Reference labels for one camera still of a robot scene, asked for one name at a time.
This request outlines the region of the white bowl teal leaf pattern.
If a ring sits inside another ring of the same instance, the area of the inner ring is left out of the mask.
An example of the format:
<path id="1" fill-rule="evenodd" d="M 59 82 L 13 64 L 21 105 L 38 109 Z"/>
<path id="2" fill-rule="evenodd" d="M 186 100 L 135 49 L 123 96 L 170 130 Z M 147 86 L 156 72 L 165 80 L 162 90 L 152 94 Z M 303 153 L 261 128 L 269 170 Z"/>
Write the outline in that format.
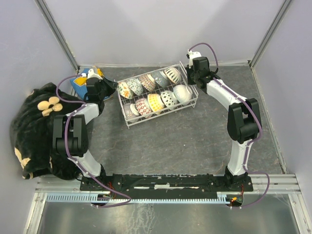
<path id="1" fill-rule="evenodd" d="M 167 78 L 174 84 L 181 82 L 181 73 L 175 67 L 169 67 L 164 70 Z"/>

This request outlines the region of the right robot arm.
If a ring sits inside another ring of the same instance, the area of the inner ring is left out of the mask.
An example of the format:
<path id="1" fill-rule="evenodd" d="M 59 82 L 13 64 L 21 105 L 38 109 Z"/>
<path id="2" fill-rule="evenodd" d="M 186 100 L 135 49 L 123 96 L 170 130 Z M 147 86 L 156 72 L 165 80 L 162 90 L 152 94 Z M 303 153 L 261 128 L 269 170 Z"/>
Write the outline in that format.
<path id="1" fill-rule="evenodd" d="M 251 146 L 262 135 L 259 103 L 255 98 L 247 99 L 227 86 L 217 71 L 210 70 L 207 57 L 196 53 L 187 58 L 188 84 L 197 85 L 228 111 L 227 131 L 232 139 L 232 149 L 222 183 L 228 190 L 234 191 L 246 182 Z"/>

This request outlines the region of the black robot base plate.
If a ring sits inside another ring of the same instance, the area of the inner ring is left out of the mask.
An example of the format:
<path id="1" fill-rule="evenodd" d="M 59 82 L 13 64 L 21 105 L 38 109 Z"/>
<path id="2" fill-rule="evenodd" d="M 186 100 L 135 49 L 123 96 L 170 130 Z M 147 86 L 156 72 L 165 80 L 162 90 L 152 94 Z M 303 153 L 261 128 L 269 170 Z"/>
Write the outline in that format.
<path id="1" fill-rule="evenodd" d="M 217 198 L 218 192 L 252 192 L 247 174 L 238 179 L 228 175 L 121 175 L 106 177 L 106 186 L 132 199 Z"/>

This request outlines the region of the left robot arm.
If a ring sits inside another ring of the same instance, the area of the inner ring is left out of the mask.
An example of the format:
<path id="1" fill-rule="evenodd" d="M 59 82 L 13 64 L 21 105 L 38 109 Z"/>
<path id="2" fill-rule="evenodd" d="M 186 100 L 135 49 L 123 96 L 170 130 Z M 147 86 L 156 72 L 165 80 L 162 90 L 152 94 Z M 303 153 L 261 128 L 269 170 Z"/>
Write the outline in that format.
<path id="1" fill-rule="evenodd" d="M 54 118 L 53 150 L 59 155 L 67 155 L 68 160 L 81 170 L 84 178 L 91 178 L 91 185 L 97 190 L 109 189 L 105 169 L 89 151 L 87 124 L 102 114 L 104 98 L 116 91 L 118 83 L 104 76 L 88 78 L 84 99 L 76 101 L 63 99 L 59 95 L 60 85 L 56 87 L 57 97 L 66 103 L 79 104 L 80 107 Z"/>

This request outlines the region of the white wire dish rack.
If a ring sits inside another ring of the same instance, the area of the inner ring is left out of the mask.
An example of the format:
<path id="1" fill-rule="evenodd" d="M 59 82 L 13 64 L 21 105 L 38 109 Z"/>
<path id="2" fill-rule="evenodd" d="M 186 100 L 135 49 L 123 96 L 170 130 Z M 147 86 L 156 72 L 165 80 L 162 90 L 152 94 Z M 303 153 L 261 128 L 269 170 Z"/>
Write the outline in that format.
<path id="1" fill-rule="evenodd" d="M 198 91 L 187 83 L 182 62 L 117 82 L 117 94 L 127 127 L 195 107 Z"/>

